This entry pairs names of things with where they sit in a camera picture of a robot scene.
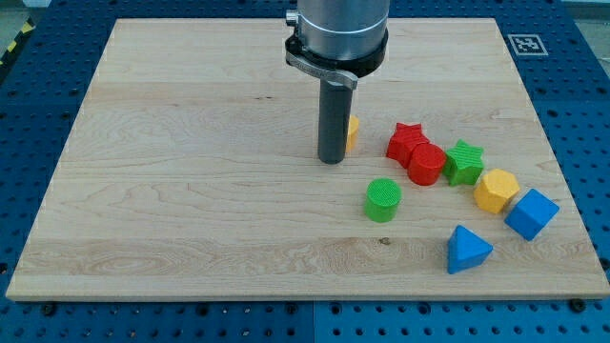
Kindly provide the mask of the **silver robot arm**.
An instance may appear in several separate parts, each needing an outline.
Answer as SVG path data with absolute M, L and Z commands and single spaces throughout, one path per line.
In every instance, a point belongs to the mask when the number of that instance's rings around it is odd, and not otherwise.
M 390 0 L 300 0 L 286 11 L 294 29 L 286 63 L 319 80 L 317 156 L 326 164 L 346 153 L 353 92 L 382 64 Z

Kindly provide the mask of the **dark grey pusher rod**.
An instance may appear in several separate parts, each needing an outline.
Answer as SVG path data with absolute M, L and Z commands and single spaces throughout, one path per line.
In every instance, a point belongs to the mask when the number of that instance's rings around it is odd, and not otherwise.
M 345 156 L 353 91 L 320 81 L 317 155 L 325 164 L 338 164 Z

